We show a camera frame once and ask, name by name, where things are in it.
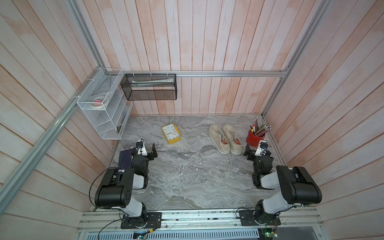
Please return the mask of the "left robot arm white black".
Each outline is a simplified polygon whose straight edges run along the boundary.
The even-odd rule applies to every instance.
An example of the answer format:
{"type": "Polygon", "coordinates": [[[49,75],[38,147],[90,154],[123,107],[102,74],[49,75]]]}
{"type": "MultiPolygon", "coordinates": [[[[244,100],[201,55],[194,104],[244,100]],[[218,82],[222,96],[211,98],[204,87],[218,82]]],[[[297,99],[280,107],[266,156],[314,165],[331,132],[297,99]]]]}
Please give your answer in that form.
{"type": "Polygon", "coordinates": [[[106,169],[96,191],[95,206],[99,209],[114,209],[123,213],[122,229],[150,229],[151,221],[144,203],[137,201],[133,190],[146,189],[149,183],[149,162],[158,157],[155,145],[147,152],[144,141],[136,142],[131,165],[121,170],[106,169]]]}

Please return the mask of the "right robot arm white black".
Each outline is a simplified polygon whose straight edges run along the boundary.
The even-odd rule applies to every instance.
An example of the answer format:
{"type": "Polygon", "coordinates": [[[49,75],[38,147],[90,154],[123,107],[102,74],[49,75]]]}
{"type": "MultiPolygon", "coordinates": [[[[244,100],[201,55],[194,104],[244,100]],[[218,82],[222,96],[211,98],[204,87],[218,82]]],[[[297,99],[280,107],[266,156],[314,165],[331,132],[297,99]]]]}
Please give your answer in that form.
{"type": "Polygon", "coordinates": [[[304,167],[276,166],[268,144],[261,141],[257,149],[246,146],[244,156],[253,162],[253,184],[257,189],[278,190],[272,197],[259,200],[253,211],[239,210],[243,226],[281,224],[280,213],[295,207],[319,204],[322,192],[304,167]]]}

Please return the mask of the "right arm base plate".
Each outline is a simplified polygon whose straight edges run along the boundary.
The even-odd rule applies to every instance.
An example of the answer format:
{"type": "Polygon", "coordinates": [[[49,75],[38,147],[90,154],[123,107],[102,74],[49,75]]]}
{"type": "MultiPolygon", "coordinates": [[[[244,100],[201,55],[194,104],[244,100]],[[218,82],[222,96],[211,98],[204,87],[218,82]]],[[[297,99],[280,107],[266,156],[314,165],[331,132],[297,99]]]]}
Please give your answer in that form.
{"type": "Polygon", "coordinates": [[[279,226],[280,216],[264,213],[263,210],[239,210],[236,213],[242,226],[279,226]]]}

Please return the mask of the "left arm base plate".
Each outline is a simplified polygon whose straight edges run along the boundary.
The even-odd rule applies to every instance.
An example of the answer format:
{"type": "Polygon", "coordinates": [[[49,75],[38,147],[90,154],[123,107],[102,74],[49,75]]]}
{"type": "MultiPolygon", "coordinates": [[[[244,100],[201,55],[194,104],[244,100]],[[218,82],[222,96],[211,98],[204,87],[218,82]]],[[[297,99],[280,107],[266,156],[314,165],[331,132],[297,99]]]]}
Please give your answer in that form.
{"type": "Polygon", "coordinates": [[[162,213],[142,213],[140,217],[133,218],[123,215],[121,229],[127,230],[156,230],[161,227],[162,213]]]}

